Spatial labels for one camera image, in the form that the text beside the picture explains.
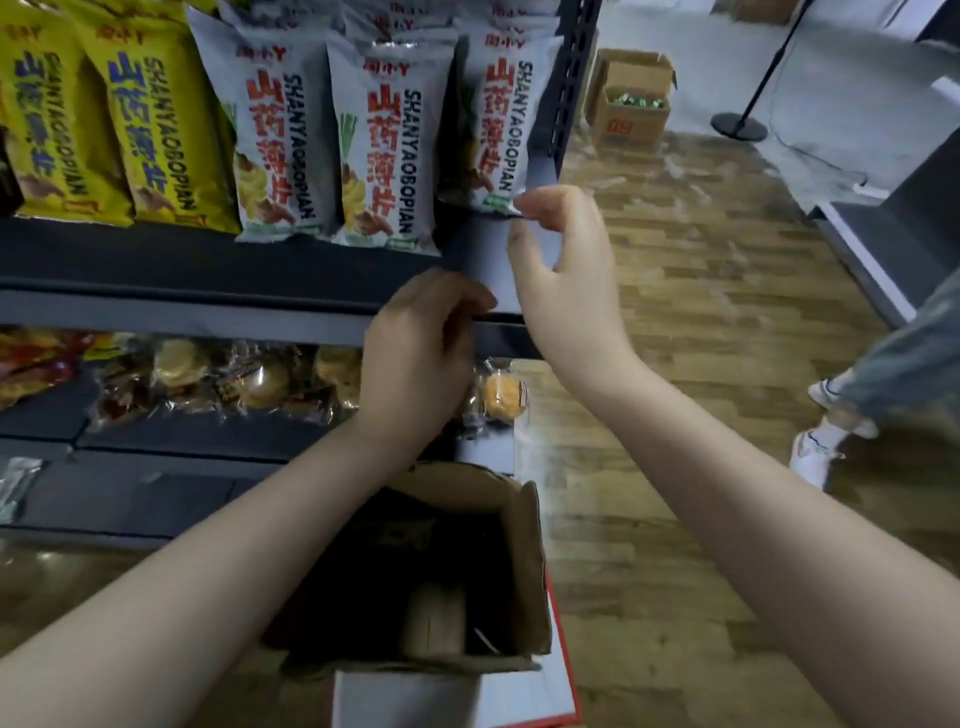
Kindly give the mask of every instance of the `wood-patterned floor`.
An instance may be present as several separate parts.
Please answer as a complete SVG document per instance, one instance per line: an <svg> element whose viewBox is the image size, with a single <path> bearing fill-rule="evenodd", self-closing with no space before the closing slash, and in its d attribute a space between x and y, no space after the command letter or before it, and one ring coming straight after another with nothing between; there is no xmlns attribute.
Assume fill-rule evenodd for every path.
<svg viewBox="0 0 960 728"><path fill-rule="evenodd" d="M805 387L885 332L823 236L748 145L668 136L655 155L571 144L564 180L593 191L616 248L636 351L716 417L786 461L820 417ZM517 427L540 485L546 550L590 728L840 725L610 433L541 362ZM953 450L921 435L851 442L831 492L960 569ZM0 548L0 654L122 573L125 554ZM325 691L282 683L254 651L203 728L324 724Z"/></svg>

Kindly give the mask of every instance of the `box flap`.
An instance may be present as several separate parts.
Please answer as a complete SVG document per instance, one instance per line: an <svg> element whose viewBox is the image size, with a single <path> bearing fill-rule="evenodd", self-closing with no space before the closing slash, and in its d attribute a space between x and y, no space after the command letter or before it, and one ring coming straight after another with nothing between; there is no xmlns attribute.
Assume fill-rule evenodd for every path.
<svg viewBox="0 0 960 728"><path fill-rule="evenodd" d="M604 85L642 88L662 98L677 85L677 72L663 53L602 49L600 60L605 66Z"/></svg>

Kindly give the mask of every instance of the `person's left hand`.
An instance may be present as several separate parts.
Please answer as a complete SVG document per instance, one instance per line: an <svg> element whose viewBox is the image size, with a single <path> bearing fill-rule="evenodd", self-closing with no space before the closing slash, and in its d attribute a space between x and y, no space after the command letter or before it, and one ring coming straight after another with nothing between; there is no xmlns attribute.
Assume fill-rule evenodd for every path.
<svg viewBox="0 0 960 728"><path fill-rule="evenodd" d="M485 285L459 273L433 268L407 281L367 329L353 418L362 436L419 455L463 402L471 319L495 305Z"/></svg>

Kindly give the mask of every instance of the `cardboard box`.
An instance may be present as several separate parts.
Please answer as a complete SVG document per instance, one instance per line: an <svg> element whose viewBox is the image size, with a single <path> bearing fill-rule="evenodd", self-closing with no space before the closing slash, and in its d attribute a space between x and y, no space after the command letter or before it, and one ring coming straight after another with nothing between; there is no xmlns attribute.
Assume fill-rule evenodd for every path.
<svg viewBox="0 0 960 728"><path fill-rule="evenodd" d="M669 95L676 71L664 54L601 49L593 65L587 98L587 122L596 145L654 150L670 116ZM661 109L625 107L614 101L624 93Z"/></svg>
<svg viewBox="0 0 960 728"><path fill-rule="evenodd" d="M551 640L536 486L423 463L357 511L263 642L312 680L533 670Z"/></svg>

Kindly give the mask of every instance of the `plastic wrapper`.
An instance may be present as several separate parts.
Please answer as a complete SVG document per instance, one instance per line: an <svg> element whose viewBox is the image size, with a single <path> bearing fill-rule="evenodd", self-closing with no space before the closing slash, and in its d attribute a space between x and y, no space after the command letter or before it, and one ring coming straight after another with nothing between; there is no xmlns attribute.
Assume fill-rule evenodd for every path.
<svg viewBox="0 0 960 728"><path fill-rule="evenodd" d="M487 359L484 368L484 414L509 425L527 409L527 386L510 373L509 364Z"/></svg>
<svg viewBox="0 0 960 728"><path fill-rule="evenodd" d="M97 372L100 397L90 410L90 430L125 425L154 412L151 387L154 357L150 352L121 354Z"/></svg>
<svg viewBox="0 0 960 728"><path fill-rule="evenodd" d="M340 414L360 408L363 350L359 347L321 345L313 361L313 372L321 386L333 388Z"/></svg>
<svg viewBox="0 0 960 728"><path fill-rule="evenodd" d="M219 412L211 346L196 339L162 339L156 344L151 383L166 412Z"/></svg>
<svg viewBox="0 0 960 728"><path fill-rule="evenodd" d="M343 164L345 223L335 242L438 255L437 134L457 34L404 37L411 41L327 44Z"/></svg>
<svg viewBox="0 0 960 728"><path fill-rule="evenodd" d="M59 2L2 0L0 124L24 203L18 214L127 226L103 83Z"/></svg>
<svg viewBox="0 0 960 728"><path fill-rule="evenodd" d="M41 361L0 379L0 410L19 401L69 381L77 373L77 365L65 359Z"/></svg>
<svg viewBox="0 0 960 728"><path fill-rule="evenodd" d="M453 19L451 0L347 0L343 6L350 40L397 41L411 31L443 28Z"/></svg>
<svg viewBox="0 0 960 728"><path fill-rule="evenodd" d="M107 85L136 219L239 232L220 113L183 4L66 6Z"/></svg>
<svg viewBox="0 0 960 728"><path fill-rule="evenodd" d="M235 399L241 413L282 408L294 392L294 378L283 346L237 340L230 349L219 388Z"/></svg>
<svg viewBox="0 0 960 728"><path fill-rule="evenodd" d="M0 524L16 522L30 486L42 468L42 460L12 457L0 472Z"/></svg>
<svg viewBox="0 0 960 728"><path fill-rule="evenodd" d="M336 121L326 40L332 15L276 19L221 4L227 22L187 8L217 98L236 131L233 175L248 242L337 230Z"/></svg>
<svg viewBox="0 0 960 728"><path fill-rule="evenodd" d="M509 21L468 16L458 46L460 141L455 179L441 199L480 211L514 213L525 190L527 142L563 39L559 17Z"/></svg>

